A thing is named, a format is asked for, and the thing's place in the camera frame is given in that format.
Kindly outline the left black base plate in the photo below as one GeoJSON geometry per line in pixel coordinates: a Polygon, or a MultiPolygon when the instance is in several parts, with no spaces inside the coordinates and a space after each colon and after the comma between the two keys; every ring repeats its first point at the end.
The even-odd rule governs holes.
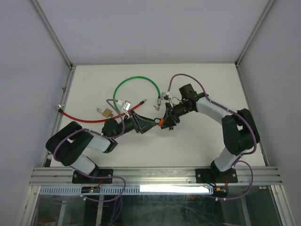
{"type": "Polygon", "coordinates": [[[73,184],[111,184],[113,176],[113,169],[95,169],[89,176],[83,175],[77,170],[72,176],[73,184]]]}

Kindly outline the orange black padlock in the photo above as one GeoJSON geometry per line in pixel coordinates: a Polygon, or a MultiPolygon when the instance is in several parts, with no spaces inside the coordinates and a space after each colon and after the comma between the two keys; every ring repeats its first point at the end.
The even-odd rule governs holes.
{"type": "Polygon", "coordinates": [[[155,118],[154,122],[157,123],[159,127],[161,127],[164,123],[164,118],[155,118]]]}

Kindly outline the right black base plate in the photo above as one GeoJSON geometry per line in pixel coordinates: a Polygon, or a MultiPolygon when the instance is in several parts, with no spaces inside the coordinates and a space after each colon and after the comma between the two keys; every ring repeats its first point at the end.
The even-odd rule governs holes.
{"type": "Polygon", "coordinates": [[[195,169],[195,177],[198,184],[238,183],[235,169],[229,169],[225,172],[211,168],[195,169]]]}

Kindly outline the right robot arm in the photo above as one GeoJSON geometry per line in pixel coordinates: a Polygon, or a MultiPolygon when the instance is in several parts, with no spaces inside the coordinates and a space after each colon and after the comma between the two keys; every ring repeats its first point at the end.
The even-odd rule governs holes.
{"type": "Polygon", "coordinates": [[[224,149],[212,161],[209,169],[196,170],[198,183],[236,183],[234,165],[247,150],[256,147],[260,136],[251,115],[247,109],[236,112],[225,110],[206,99],[204,93],[197,93],[191,84],[179,89],[182,96],[179,104],[173,106],[166,104],[166,112],[158,125],[162,128],[172,129],[180,123],[180,117],[190,112],[207,115],[222,126],[224,149]]]}

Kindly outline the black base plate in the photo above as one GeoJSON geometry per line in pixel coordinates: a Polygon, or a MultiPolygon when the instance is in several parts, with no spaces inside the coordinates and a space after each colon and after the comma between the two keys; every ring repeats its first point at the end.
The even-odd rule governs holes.
{"type": "Polygon", "coordinates": [[[111,184],[113,176],[113,169],[95,169],[89,176],[83,175],[77,170],[72,176],[73,184],[111,184]]]}
{"type": "Polygon", "coordinates": [[[238,183],[235,169],[229,169],[225,172],[211,168],[195,169],[195,177],[198,184],[238,183]]]}

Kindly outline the aluminium front rail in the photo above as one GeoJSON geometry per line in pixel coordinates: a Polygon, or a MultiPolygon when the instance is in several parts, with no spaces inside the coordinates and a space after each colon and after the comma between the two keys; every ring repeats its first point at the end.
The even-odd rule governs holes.
{"type": "MultiPolygon", "coordinates": [[[[100,168],[101,176],[109,176],[105,185],[127,186],[138,185],[207,185],[216,184],[230,186],[246,186],[252,183],[255,186],[281,185],[277,167],[269,166],[236,166],[235,169],[223,176],[213,179],[209,167],[114,167],[100,168]]],[[[68,186],[98,184],[97,179],[89,179],[68,167],[34,168],[31,186],[68,186]]]]}

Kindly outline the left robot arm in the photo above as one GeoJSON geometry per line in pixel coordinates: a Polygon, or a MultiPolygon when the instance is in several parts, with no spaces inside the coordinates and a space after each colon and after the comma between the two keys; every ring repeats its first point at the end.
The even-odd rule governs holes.
{"type": "Polygon", "coordinates": [[[110,184],[108,177],[112,172],[100,169],[89,157],[83,154],[87,148],[110,153],[118,145],[116,138],[134,130],[143,134],[157,126],[159,119],[150,119],[130,111],[121,122],[109,119],[104,123],[101,133],[84,129],[76,121],[70,122],[54,134],[46,142],[46,149],[52,153],[53,158],[64,166],[75,170],[72,182],[80,183],[105,183],[110,184]]]}

